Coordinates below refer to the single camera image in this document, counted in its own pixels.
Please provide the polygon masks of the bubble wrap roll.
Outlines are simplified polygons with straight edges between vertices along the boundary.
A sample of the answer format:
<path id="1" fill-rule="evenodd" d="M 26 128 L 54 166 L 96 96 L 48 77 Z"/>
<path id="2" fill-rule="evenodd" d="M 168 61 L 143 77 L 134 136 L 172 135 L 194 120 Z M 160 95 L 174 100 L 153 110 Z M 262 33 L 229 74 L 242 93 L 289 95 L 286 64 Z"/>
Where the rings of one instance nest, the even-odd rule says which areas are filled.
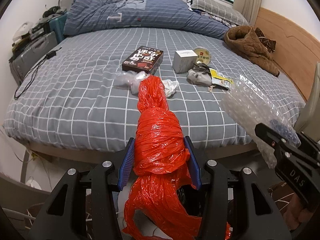
<path id="1" fill-rule="evenodd" d="M 240 75 L 234 79 L 220 101 L 220 107 L 239 124 L 256 143 L 255 126 L 263 123 L 271 128 L 270 120 L 288 119 L 280 112 L 270 97 L 264 94 L 248 78 Z"/>

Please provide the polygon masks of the yellow white snack bag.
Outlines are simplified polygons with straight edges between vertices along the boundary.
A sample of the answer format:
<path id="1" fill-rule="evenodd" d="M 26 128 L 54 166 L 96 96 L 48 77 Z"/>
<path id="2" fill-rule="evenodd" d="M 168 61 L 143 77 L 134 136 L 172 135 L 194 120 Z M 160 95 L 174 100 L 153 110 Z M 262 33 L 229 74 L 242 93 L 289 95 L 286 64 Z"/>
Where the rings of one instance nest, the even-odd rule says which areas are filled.
<path id="1" fill-rule="evenodd" d="M 222 87 L 226 90 L 230 89 L 232 84 L 234 83 L 231 78 L 227 78 L 217 70 L 213 68 L 209 68 L 209 72 L 212 78 L 212 85 Z"/>

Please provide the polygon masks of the white tissue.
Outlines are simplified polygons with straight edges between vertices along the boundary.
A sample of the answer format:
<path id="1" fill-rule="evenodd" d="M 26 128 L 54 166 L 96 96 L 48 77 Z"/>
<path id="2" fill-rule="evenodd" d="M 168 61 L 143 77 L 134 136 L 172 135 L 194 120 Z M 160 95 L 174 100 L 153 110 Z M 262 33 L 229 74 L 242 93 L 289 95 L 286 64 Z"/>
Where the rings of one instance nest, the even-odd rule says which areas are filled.
<path id="1" fill-rule="evenodd" d="M 172 81 L 172 80 L 162 80 L 162 83 L 164 85 L 164 91 L 165 91 L 166 98 L 169 98 L 173 94 L 175 94 L 176 89 L 179 85 L 178 81 Z"/>

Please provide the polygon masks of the clear plastic bag red print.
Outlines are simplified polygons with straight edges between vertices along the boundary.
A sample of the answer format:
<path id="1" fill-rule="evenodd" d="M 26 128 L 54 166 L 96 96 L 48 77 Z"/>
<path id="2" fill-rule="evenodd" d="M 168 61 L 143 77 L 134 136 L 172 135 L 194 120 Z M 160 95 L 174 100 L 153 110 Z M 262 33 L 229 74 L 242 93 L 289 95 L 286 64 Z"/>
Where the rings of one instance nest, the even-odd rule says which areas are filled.
<path id="1" fill-rule="evenodd" d="M 146 72 L 121 71 L 114 75 L 115 86 L 120 88 L 128 88 L 133 95 L 139 93 L 140 83 L 147 79 L 150 75 Z"/>

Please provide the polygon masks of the small white box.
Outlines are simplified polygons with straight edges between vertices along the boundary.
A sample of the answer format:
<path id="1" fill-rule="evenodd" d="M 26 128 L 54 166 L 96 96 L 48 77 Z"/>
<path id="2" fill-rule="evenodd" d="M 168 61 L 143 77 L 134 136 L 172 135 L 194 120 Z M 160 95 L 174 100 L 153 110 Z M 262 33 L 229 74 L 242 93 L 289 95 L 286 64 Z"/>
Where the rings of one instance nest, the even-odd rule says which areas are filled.
<path id="1" fill-rule="evenodd" d="M 197 54 L 193 50 L 177 50 L 175 51 L 172 68 L 178 74 L 186 73 L 193 68 L 196 59 Z"/>

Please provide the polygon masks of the brown cookie box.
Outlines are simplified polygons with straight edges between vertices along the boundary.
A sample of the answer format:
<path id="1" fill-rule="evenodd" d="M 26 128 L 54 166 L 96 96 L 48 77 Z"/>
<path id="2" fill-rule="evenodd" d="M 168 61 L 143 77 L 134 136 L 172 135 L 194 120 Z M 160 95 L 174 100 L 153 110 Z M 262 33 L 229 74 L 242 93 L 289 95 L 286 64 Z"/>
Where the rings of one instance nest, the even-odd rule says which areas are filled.
<path id="1" fill-rule="evenodd" d="M 145 72 L 154 75 L 163 61 L 164 51 L 140 46 L 121 64 L 122 71 Z"/>

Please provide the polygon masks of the black printed sachet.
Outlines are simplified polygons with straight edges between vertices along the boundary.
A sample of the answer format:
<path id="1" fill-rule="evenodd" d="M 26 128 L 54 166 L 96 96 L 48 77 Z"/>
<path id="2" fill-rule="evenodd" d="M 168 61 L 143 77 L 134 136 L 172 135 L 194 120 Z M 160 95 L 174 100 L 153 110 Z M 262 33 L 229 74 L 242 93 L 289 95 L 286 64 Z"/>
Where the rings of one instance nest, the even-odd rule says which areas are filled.
<path id="1" fill-rule="evenodd" d="M 205 64 L 194 64 L 193 68 L 187 72 L 187 80 L 199 86 L 210 87 L 212 83 L 212 76 L 210 74 L 210 69 Z"/>

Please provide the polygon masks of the wooden headboard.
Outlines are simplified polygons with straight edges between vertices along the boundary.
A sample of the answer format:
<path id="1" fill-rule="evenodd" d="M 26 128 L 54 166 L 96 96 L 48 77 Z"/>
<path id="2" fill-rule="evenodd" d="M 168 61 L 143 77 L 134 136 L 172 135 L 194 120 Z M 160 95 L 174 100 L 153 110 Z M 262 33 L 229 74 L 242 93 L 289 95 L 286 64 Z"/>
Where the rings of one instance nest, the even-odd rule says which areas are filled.
<path id="1" fill-rule="evenodd" d="M 276 41 L 274 62 L 295 84 L 304 100 L 308 100 L 319 62 L 319 41 L 291 20 L 263 7 L 259 9 L 255 26 Z"/>

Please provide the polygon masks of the brown patterned cushion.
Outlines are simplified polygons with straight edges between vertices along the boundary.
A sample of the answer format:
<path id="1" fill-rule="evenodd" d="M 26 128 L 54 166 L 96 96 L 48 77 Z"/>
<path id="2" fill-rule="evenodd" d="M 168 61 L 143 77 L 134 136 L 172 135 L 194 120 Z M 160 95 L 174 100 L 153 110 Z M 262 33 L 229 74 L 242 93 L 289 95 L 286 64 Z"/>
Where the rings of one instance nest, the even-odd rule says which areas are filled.
<path id="1" fill-rule="evenodd" d="M 260 28 L 256 28 L 255 33 L 256 33 L 257 37 L 259 38 L 259 41 L 267 48 L 267 50 L 270 53 L 274 53 L 274 51 L 276 49 L 276 41 L 269 39 L 269 38 L 266 38 Z"/>

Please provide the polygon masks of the grey checked bed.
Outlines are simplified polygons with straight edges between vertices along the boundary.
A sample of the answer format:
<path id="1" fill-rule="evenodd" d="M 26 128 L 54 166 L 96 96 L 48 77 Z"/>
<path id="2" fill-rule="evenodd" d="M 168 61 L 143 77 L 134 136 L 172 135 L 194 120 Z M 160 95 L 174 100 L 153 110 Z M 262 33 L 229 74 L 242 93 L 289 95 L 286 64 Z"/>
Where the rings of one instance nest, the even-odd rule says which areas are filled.
<path id="1" fill-rule="evenodd" d="M 305 102 L 284 75 L 273 76 L 216 38 L 187 31 L 125 28 L 65 39 L 25 77 L 4 120 L 27 144 L 117 152 L 135 138 L 182 140 L 196 148 L 256 142 L 263 123 L 300 146 L 294 125 Z"/>

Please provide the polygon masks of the yellow yogurt cup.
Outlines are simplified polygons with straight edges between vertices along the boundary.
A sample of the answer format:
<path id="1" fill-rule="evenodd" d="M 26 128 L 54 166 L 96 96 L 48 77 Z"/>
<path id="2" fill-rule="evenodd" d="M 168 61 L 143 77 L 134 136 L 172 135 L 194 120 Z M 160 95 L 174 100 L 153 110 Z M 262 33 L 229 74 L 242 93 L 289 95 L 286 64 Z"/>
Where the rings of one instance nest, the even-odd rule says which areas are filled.
<path id="1" fill-rule="evenodd" d="M 211 54 L 210 52 L 204 48 L 204 47 L 197 47 L 195 49 L 193 49 L 193 51 L 196 53 L 197 55 L 197 59 L 196 59 L 196 63 L 197 64 L 205 64 L 208 65 L 211 61 Z"/>

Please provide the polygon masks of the grey checked pillow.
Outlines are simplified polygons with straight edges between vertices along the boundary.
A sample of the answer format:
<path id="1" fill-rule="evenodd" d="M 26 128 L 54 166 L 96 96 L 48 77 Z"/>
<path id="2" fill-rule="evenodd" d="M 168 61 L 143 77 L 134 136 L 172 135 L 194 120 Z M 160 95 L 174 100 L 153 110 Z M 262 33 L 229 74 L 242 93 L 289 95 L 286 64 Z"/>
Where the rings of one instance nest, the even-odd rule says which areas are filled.
<path id="1" fill-rule="evenodd" d="M 240 12 L 215 0 L 186 0 L 186 2 L 189 10 L 216 20 L 228 28 L 249 25 Z"/>

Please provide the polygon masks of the grey suitcase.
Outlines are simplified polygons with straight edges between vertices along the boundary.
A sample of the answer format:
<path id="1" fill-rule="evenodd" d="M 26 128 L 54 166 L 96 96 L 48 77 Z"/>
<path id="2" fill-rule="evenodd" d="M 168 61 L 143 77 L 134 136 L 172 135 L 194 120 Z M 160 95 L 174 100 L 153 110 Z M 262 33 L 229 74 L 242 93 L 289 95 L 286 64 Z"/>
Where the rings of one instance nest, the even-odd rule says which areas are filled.
<path id="1" fill-rule="evenodd" d="M 17 57 L 13 56 L 9 60 L 9 67 L 16 83 L 20 85 L 29 70 L 55 46 L 57 46 L 57 40 L 55 32 L 52 31 L 37 38 Z"/>

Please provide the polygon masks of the teal plastic stool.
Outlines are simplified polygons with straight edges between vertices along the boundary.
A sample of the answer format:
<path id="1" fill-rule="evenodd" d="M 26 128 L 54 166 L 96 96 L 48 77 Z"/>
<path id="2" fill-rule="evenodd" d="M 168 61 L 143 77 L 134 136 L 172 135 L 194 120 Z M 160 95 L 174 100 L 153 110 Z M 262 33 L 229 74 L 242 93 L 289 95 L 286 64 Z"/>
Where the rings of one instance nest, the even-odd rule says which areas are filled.
<path id="1" fill-rule="evenodd" d="M 64 40 L 64 27 L 67 20 L 67 14 L 59 15 L 52 18 L 49 21 L 50 31 L 53 31 L 56 36 L 57 43 L 61 43 Z"/>

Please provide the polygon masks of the blue striped duvet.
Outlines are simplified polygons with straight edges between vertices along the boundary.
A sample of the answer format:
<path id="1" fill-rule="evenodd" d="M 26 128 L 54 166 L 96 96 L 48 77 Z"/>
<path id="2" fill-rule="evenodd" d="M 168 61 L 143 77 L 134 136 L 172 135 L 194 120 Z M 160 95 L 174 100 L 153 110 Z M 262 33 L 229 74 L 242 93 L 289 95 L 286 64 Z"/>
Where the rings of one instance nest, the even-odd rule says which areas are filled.
<path id="1" fill-rule="evenodd" d="M 182 0 L 74 0 L 64 34 L 131 27 L 177 29 L 220 40 L 228 31 L 223 23 L 191 11 Z"/>

